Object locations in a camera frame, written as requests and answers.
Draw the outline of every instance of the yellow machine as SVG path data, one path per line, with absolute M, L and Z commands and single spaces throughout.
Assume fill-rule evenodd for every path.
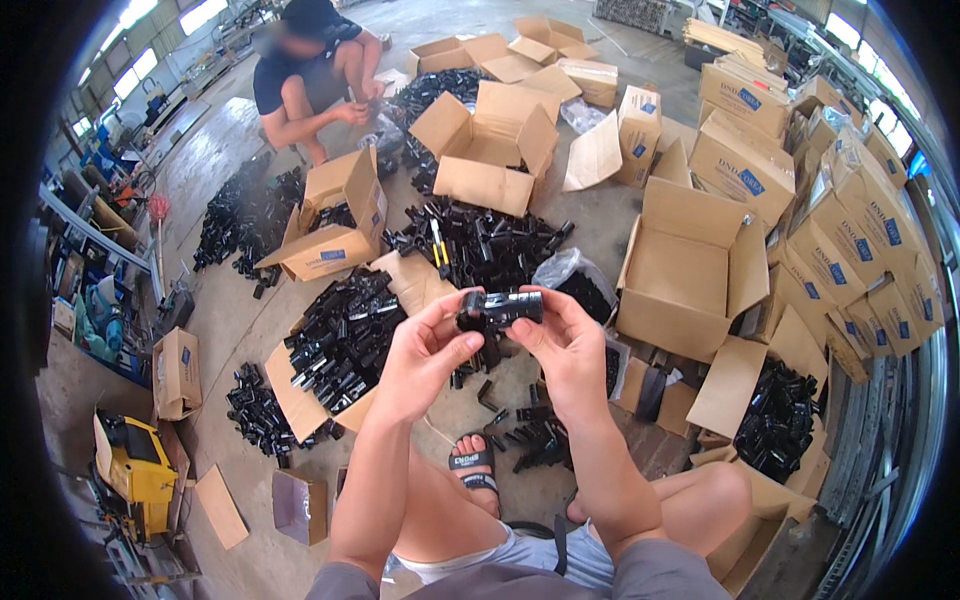
M 98 409 L 93 434 L 97 450 L 91 474 L 104 519 L 140 543 L 167 531 L 177 473 L 156 429 Z

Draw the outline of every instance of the man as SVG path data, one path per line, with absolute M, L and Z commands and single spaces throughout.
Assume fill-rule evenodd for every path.
M 326 161 L 317 132 L 334 121 L 367 123 L 367 102 L 383 96 L 373 78 L 380 40 L 336 12 L 330 0 L 291 0 L 274 27 L 256 36 L 260 62 L 253 71 L 253 97 L 267 139 L 275 148 L 300 143 L 314 166 Z M 356 102 L 331 108 L 348 98 Z
M 588 521 L 565 538 L 565 575 L 552 570 L 558 544 L 498 520 L 492 467 L 477 460 L 487 450 L 482 436 L 465 436 L 451 452 L 462 478 L 410 447 L 413 423 L 483 345 L 454 323 L 463 290 L 396 329 L 308 599 L 377 598 L 391 552 L 427 584 L 409 596 L 419 600 L 729 598 L 704 557 L 750 513 L 749 479 L 726 463 L 643 479 L 607 407 L 603 331 L 573 298 L 521 289 L 542 291 L 543 324 L 519 319 L 506 333 L 543 367 L 579 487 L 567 515 Z

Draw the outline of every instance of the hand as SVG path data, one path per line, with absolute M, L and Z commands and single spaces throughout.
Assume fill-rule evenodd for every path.
M 413 422 L 426 414 L 453 370 L 483 346 L 483 335 L 461 333 L 456 314 L 469 288 L 430 303 L 397 326 L 374 406 Z
M 506 334 L 540 361 L 554 412 L 564 424 L 606 414 L 603 329 L 567 294 L 533 285 L 520 291 L 543 294 L 543 324 L 517 319 Z
M 351 125 L 366 125 L 370 118 L 370 109 L 367 105 L 356 102 L 347 102 L 334 109 L 336 116 L 341 121 L 346 121 Z
M 387 85 L 376 79 L 365 79 L 360 86 L 368 101 L 383 98 L 383 92 L 387 91 Z

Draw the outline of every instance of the black slide sandal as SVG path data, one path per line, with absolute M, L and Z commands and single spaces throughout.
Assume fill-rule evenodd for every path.
M 493 458 L 493 443 L 490 439 L 490 436 L 481 431 L 470 431 L 457 439 L 462 440 L 467 436 L 480 436 L 486 443 L 486 448 L 480 452 L 474 452 L 464 456 L 454 456 L 453 451 L 451 450 L 450 456 L 447 457 L 447 466 L 450 468 L 450 470 L 454 471 L 454 473 L 465 468 L 490 467 L 490 473 L 472 473 L 470 475 L 464 475 L 460 478 L 460 481 L 464 482 L 464 486 L 466 486 L 468 490 L 476 490 L 479 488 L 493 490 L 497 497 L 499 497 L 500 490 L 496 488 L 496 481 L 494 480 L 494 475 L 496 474 L 496 463 Z

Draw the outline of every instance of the gray shorts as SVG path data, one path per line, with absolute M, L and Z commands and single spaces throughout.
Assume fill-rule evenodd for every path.
M 391 555 L 387 568 L 402 565 L 417 573 L 426 586 L 477 564 L 520 564 L 547 571 L 552 571 L 557 566 L 557 545 L 553 540 L 518 535 L 507 524 L 500 524 L 507 530 L 507 540 L 491 550 L 442 563 L 414 563 Z M 613 561 L 603 544 L 590 534 L 589 521 L 566 535 L 564 578 L 585 588 L 596 589 L 607 597 L 612 592 Z

